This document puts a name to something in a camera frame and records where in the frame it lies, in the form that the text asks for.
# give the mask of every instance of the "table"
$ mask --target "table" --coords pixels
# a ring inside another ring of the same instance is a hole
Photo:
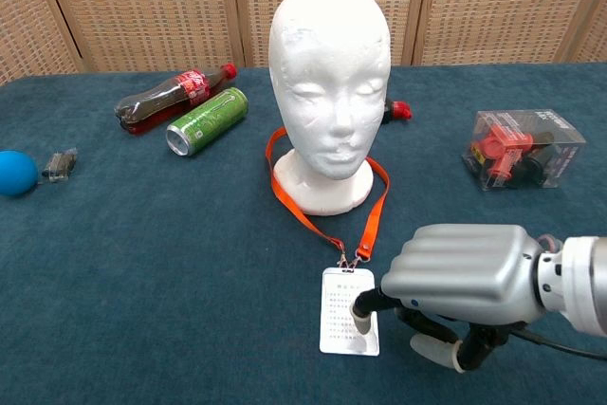
[[[605,363],[512,339],[458,375],[414,353],[391,312],[377,358],[322,354],[321,277],[338,255],[269,187],[264,149],[281,120],[267,70],[241,71],[248,117],[191,158],[169,150],[164,128],[132,137],[112,112],[172,74],[0,88],[0,149],[40,168],[79,151],[68,182],[0,197],[0,403],[604,403]],[[398,67],[388,93],[414,118],[381,126],[371,151],[393,182],[368,265],[377,281],[431,223],[607,235],[607,64]],[[460,155],[475,112],[507,108],[552,108],[585,136],[561,188],[483,193],[472,181]],[[315,220],[352,250],[382,189],[376,179],[361,207]],[[607,352],[560,315],[530,329]]]

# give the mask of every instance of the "mannequin face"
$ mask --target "mannequin face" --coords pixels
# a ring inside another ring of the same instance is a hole
[[[272,23],[269,59],[283,122],[311,168],[345,179],[366,158],[383,116],[388,28],[373,0],[313,0],[310,9],[297,0],[287,4],[295,18],[282,9],[287,1]]]

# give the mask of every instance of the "red bottle cap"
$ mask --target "red bottle cap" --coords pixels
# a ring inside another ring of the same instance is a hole
[[[225,64],[221,66],[221,69],[228,73],[228,79],[232,80],[236,77],[238,71],[236,70],[236,66],[234,64]]]
[[[409,120],[414,114],[411,112],[411,106],[405,101],[392,102],[392,119]]]

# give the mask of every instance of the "robotic hand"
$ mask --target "robotic hand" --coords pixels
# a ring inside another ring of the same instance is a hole
[[[350,307],[365,334],[371,313],[393,308],[417,330],[412,348],[462,373],[481,365],[509,335],[552,345],[524,327],[556,311],[580,332],[607,336],[607,238],[572,237],[561,246],[551,236],[546,251],[515,225],[431,225],[405,243],[381,279]],[[463,341],[424,313],[469,322]]]

